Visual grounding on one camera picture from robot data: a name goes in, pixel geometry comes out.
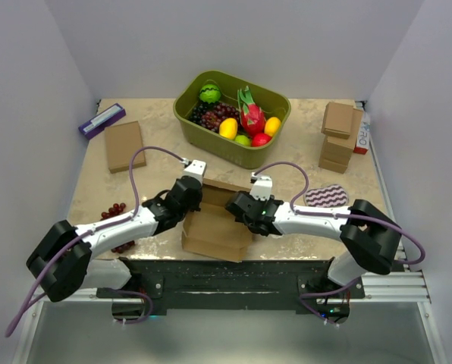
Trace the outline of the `purple black striped cloth pad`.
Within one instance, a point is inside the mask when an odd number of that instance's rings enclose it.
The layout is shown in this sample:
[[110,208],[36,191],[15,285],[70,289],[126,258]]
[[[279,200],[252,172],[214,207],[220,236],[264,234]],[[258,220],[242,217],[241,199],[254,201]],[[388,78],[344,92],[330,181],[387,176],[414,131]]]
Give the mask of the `purple black striped cloth pad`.
[[339,184],[308,190],[303,196],[307,206],[334,208],[345,206],[349,202],[347,191]]

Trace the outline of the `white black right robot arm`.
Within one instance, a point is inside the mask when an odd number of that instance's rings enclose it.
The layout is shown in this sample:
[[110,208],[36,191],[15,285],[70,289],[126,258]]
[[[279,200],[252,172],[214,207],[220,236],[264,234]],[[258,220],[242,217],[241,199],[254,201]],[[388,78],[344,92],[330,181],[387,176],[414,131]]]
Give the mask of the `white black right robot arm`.
[[339,297],[367,272],[390,274],[401,238],[399,226],[363,199],[351,207],[320,208],[295,206],[273,196],[260,200],[240,191],[225,209],[236,222],[264,237],[305,234],[341,242],[346,251],[330,259],[309,281],[310,290],[331,298]]

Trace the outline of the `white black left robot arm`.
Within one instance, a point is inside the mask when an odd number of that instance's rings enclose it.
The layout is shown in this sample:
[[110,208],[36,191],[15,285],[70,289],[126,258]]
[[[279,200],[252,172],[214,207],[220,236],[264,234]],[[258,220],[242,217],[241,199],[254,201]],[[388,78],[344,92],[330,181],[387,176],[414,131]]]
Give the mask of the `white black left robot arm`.
[[199,210],[202,177],[184,175],[162,198],[155,196],[136,211],[92,224],[56,222],[27,259],[26,266],[52,302],[82,287],[89,263],[126,242],[171,230],[188,212]]

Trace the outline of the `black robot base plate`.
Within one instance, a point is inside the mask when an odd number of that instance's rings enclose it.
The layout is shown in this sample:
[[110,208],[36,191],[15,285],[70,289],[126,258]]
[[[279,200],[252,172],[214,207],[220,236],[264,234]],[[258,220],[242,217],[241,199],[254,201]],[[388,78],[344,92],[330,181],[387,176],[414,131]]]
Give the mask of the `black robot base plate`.
[[313,309],[335,323],[345,322],[350,303],[362,299],[361,279],[347,290],[328,282],[329,262],[309,260],[124,260],[132,277],[123,293],[99,288],[111,299],[112,315],[134,319],[172,309],[278,310],[309,314]]

